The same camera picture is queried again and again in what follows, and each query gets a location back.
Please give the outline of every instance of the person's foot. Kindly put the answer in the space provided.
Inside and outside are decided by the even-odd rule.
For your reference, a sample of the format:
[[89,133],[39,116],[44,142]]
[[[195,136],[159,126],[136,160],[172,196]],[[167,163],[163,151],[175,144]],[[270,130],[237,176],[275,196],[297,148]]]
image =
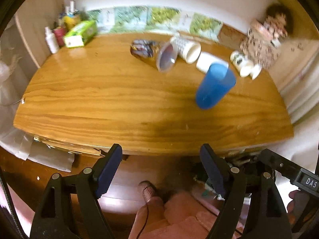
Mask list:
[[146,202],[148,202],[151,197],[158,196],[156,187],[150,181],[140,182],[138,185],[138,191],[142,194]]

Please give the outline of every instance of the metal bolt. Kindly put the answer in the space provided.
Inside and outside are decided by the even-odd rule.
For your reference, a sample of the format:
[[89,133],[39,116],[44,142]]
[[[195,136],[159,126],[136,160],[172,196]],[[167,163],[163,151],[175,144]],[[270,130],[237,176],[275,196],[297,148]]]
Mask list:
[[237,167],[232,167],[232,168],[230,168],[230,171],[231,171],[232,173],[239,173],[239,169],[238,169]]
[[56,180],[59,177],[60,177],[60,175],[58,173],[55,173],[54,175],[52,175],[52,179],[53,180]]
[[89,174],[89,173],[92,172],[92,169],[91,169],[90,167],[88,167],[88,168],[85,168],[85,169],[83,170],[83,172],[84,172],[84,174]]
[[264,173],[263,173],[263,176],[264,176],[266,179],[269,179],[269,178],[272,177],[269,172],[264,172]]

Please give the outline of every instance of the black cable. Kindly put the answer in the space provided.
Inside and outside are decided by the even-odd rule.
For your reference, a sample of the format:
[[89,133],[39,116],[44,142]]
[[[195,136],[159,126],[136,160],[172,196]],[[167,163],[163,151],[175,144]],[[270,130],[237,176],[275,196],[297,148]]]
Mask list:
[[23,228],[21,226],[21,223],[19,221],[19,218],[17,216],[16,209],[14,208],[13,201],[12,201],[12,198],[11,198],[11,194],[10,194],[7,182],[5,181],[4,174],[3,174],[3,171],[2,171],[1,167],[0,167],[0,183],[1,183],[5,198],[7,200],[8,206],[9,206],[9,210],[10,210],[13,222],[14,222],[14,224],[16,226],[16,229],[17,229],[19,235],[23,239],[29,239],[29,237],[24,233],[24,230],[23,230]]

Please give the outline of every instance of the doll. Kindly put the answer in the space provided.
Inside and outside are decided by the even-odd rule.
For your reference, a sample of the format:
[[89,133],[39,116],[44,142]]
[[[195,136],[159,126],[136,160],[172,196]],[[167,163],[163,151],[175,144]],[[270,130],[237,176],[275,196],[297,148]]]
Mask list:
[[266,14],[264,24],[257,20],[251,23],[240,49],[254,64],[268,70],[280,55],[279,39],[292,32],[293,22],[289,9],[280,4],[270,5]]

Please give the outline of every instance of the tissue box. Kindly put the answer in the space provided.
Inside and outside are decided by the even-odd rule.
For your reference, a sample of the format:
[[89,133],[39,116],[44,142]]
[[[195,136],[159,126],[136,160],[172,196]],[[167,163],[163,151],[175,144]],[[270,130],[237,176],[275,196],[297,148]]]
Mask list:
[[82,21],[64,36],[65,46],[68,48],[84,47],[96,33],[97,27],[95,20]]

